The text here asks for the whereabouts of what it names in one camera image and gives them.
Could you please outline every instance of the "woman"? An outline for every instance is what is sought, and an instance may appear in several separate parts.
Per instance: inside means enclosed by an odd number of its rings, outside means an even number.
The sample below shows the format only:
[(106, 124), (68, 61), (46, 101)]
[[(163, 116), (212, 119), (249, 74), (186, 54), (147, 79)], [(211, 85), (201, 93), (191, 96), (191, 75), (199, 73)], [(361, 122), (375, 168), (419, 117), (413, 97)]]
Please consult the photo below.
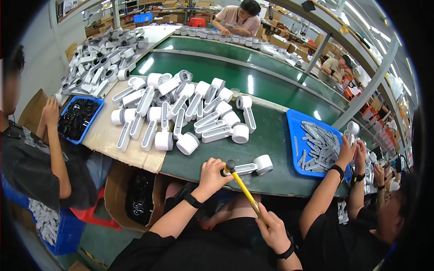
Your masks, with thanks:
[(213, 26), (226, 36), (229, 36), (231, 32), (240, 36), (256, 36), (261, 25), (261, 19), (257, 16), (260, 11), (261, 6), (255, 0), (243, 0), (239, 7), (226, 6), (223, 8), (216, 15)]
[[(289, 248), (293, 245), (282, 220), (267, 212), (261, 203), (261, 214), (268, 228), (257, 218), (243, 195), (223, 206), (206, 222), (207, 228), (212, 230), (201, 228), (193, 218), (197, 211), (194, 206), (201, 205), (233, 180), (232, 176), (220, 175), (225, 165), (214, 158), (203, 163), (199, 186), (184, 195), (184, 200), (178, 204), (174, 202), (174, 195), (181, 187), (170, 184), (164, 215), (141, 239), (134, 239), (116, 257), (109, 270), (273, 270), (252, 252), (254, 230), (259, 227), (265, 242), (276, 254), (290, 253)], [(260, 196), (256, 196), (256, 200), (260, 201)], [(279, 259), (280, 270), (302, 269), (296, 254), (288, 253), (287, 259)]]

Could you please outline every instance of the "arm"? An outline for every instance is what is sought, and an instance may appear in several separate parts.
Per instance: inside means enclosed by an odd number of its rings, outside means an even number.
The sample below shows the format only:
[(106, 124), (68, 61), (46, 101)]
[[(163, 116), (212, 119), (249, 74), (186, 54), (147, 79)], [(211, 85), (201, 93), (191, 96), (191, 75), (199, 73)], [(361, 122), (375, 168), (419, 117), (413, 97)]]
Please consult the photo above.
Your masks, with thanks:
[(44, 110), (46, 111), (45, 121), (48, 130), (48, 140), (50, 141), (51, 171), (59, 179), (59, 197), (66, 199), (71, 195), (71, 183), (69, 182), (65, 159), (60, 147), (59, 134), (57, 133), (57, 123), (59, 121), (57, 100), (55, 98), (48, 99)]
[[(348, 163), (354, 157), (356, 146), (357, 144), (353, 144), (353, 147), (351, 148), (347, 137), (343, 136), (341, 151), (339, 153), (339, 158), (336, 162), (336, 165), (341, 169), (345, 169)], [(318, 216), (324, 214), (327, 211), (340, 181), (339, 172), (337, 170), (330, 170), (316, 188), (312, 198), (304, 208), (299, 220), (300, 231), (303, 239), (306, 237), (307, 232)]]
[[(233, 180), (232, 175), (226, 177), (220, 175), (220, 170), (225, 165), (225, 162), (214, 158), (210, 158), (206, 163), (202, 164), (201, 181), (199, 186), (191, 192), (191, 195), (198, 202), (205, 202), (227, 182)], [(149, 231), (163, 238), (168, 236), (178, 238), (196, 211), (196, 208), (183, 200), (162, 216)]]
[[(357, 141), (357, 149), (355, 152), (356, 154), (354, 159), (354, 174), (363, 175), (365, 173), (366, 146), (361, 140)], [(358, 212), (361, 208), (363, 208), (363, 204), (365, 202), (364, 186), (364, 181), (355, 182), (353, 188), (351, 189), (348, 202), (349, 219), (356, 219)]]
[[(291, 247), (291, 241), (286, 234), (285, 224), (275, 213), (267, 212), (262, 203), (259, 203), (259, 210), (268, 225), (265, 225), (260, 219), (256, 219), (264, 241), (274, 250), (274, 253), (285, 253)], [(292, 253), (287, 259), (278, 259), (277, 261), (277, 270), (293, 271), (302, 269), (300, 260), (295, 253)]]

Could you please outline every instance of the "gray t-shirt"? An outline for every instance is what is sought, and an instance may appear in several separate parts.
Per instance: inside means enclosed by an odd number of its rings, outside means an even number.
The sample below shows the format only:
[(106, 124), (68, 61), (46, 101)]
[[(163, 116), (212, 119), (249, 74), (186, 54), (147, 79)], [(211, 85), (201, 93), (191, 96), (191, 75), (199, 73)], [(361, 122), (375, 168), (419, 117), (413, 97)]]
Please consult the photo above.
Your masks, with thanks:
[(71, 195), (59, 199), (59, 179), (51, 171), (50, 149), (35, 134), (12, 121), (1, 133), (1, 170), (17, 191), (49, 208), (86, 210), (95, 206), (97, 191), (79, 146), (63, 152), (71, 183)]

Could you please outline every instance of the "black cap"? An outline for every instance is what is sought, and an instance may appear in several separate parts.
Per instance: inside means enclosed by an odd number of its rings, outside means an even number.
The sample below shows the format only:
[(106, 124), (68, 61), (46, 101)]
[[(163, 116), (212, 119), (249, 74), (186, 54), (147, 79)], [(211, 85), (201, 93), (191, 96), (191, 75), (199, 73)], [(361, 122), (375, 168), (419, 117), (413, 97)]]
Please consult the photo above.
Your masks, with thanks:
[(350, 69), (352, 69), (352, 64), (351, 64), (351, 59), (350, 59), (350, 57), (347, 56), (347, 55), (343, 55), (342, 58), (343, 58), (343, 59), (345, 60), (345, 62), (347, 63), (348, 67), (349, 67)]

